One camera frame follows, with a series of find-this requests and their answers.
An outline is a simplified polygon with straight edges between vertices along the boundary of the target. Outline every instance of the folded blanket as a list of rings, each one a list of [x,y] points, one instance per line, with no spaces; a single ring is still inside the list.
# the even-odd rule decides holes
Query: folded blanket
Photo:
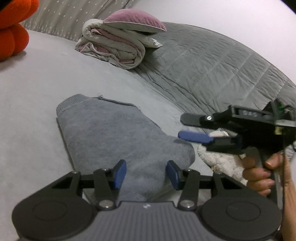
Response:
[[[123,69],[138,66],[145,55],[145,47],[162,46],[155,39],[132,30],[111,27],[100,19],[85,22],[82,34],[75,46],[77,51]]]

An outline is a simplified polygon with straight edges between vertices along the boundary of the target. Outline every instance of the white plush toy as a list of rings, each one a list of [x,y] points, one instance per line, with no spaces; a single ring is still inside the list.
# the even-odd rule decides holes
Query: white plush toy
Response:
[[[225,131],[214,131],[209,134],[211,137],[226,137],[229,134]],[[247,185],[247,180],[242,177],[244,168],[242,159],[237,155],[207,152],[206,148],[199,144],[197,148],[200,158],[211,167],[213,171],[221,171],[235,180]]]

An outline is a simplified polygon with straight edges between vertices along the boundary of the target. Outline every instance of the folded gray sweatshirt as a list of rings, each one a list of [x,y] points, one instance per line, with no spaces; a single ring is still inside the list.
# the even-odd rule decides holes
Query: folded gray sweatshirt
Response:
[[[118,201],[153,199],[171,185],[169,160],[182,169],[195,160],[190,143],[166,135],[133,104],[78,94],[59,104],[57,119],[74,168],[83,175],[127,162]],[[85,194],[94,202],[93,190]]]

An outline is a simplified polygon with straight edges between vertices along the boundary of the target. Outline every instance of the white wall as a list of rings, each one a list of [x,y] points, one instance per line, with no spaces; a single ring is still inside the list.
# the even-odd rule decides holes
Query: white wall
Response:
[[[161,21],[207,28],[253,49],[296,83],[296,14],[280,0],[138,0]]]

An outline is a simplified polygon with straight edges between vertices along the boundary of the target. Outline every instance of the blue gripper pad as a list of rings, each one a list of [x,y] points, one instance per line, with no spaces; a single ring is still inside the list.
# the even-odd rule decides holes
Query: blue gripper pad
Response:
[[[181,189],[181,183],[178,178],[178,172],[176,169],[172,166],[172,164],[168,161],[166,165],[166,174],[168,178],[170,179],[170,182],[175,190],[180,190]]]
[[[209,143],[214,140],[214,137],[210,137],[205,133],[198,133],[193,131],[180,131],[178,137],[182,140],[195,142],[195,143]]]
[[[114,190],[120,189],[125,176],[126,176],[126,161],[123,161],[122,165],[117,170],[116,175],[115,175]]]

